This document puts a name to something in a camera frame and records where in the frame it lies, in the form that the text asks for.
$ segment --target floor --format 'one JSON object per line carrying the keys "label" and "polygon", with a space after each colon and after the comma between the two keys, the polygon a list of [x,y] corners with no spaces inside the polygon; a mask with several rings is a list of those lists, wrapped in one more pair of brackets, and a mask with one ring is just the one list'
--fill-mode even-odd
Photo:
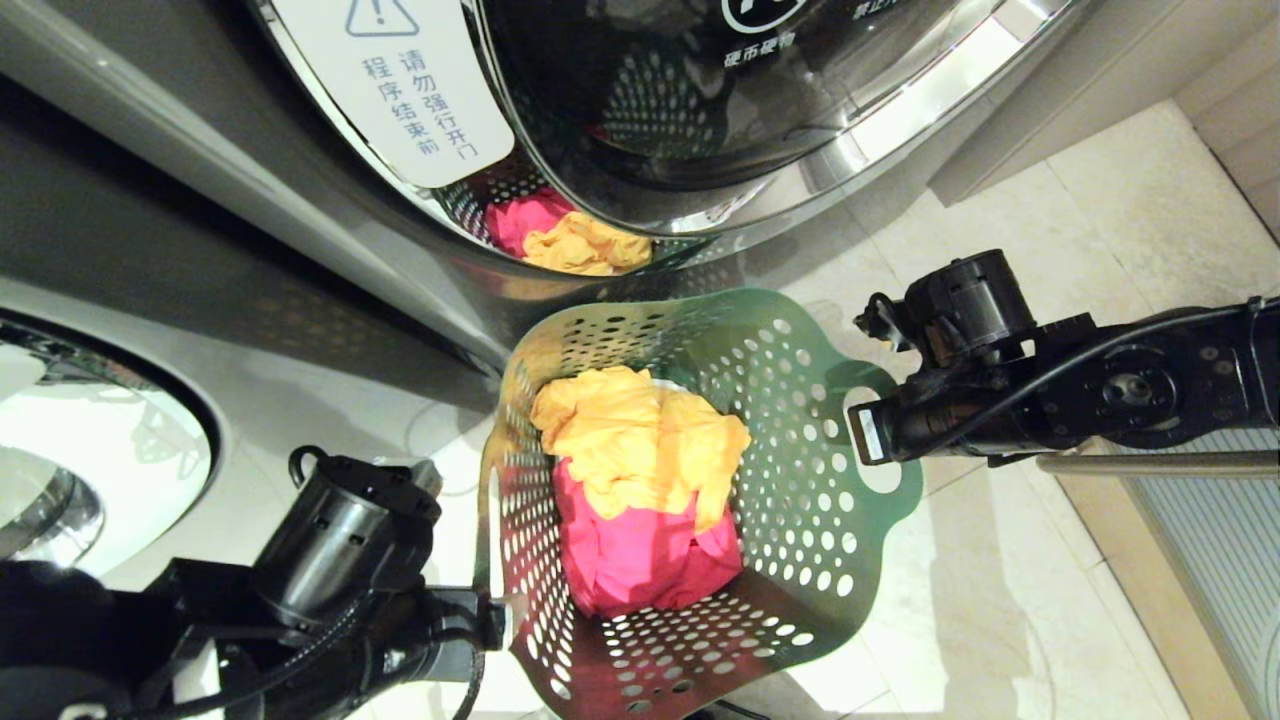
{"label": "floor", "polygon": [[[876,290],[1001,247],[1041,322],[1100,324],[1280,293],[1280,250],[1185,117],[1156,105],[952,208],[925,193],[869,237],[851,206],[801,228],[847,247],[782,290],[847,355],[914,369],[852,329]],[[768,283],[768,272],[762,273]],[[481,423],[435,456],[439,537],[474,534]],[[1142,625],[1057,482],[1030,464],[925,462],[927,496],[888,536],[876,607],[832,655],[735,693],[776,720],[1187,717]],[[474,544],[429,575],[466,582]],[[404,685],[357,717],[445,717],[462,688]],[[541,717],[509,655],[493,655],[476,719]]]}

